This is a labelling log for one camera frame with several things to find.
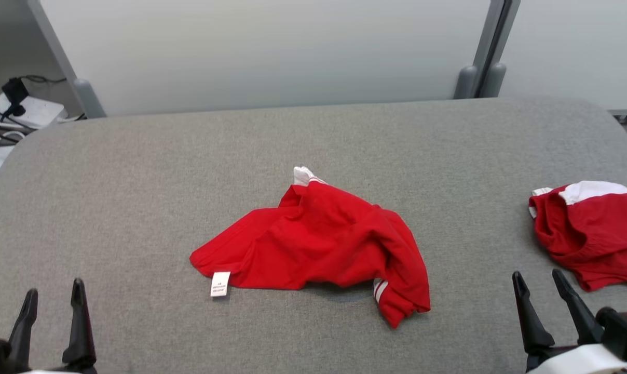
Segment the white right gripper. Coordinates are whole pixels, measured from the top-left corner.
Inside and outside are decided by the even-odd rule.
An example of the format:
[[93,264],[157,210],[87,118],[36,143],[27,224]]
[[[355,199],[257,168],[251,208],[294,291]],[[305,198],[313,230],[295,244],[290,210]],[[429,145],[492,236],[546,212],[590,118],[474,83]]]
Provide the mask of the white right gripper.
[[558,294],[565,301],[578,334],[580,346],[554,346],[555,340],[531,303],[529,288],[518,271],[511,279],[517,314],[527,353],[527,373],[627,373],[627,352],[615,353],[599,344],[604,333],[593,313],[560,269],[552,270]]

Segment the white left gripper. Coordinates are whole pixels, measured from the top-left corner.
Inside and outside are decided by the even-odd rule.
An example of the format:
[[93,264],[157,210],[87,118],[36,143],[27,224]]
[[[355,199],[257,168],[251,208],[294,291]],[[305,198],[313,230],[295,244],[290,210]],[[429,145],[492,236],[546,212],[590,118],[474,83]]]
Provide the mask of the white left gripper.
[[72,323],[69,345],[62,355],[64,367],[31,369],[29,366],[31,334],[37,318],[38,290],[29,289],[9,338],[11,351],[7,360],[12,373],[98,373],[94,367],[96,349],[86,291],[81,278],[73,281],[71,306]]

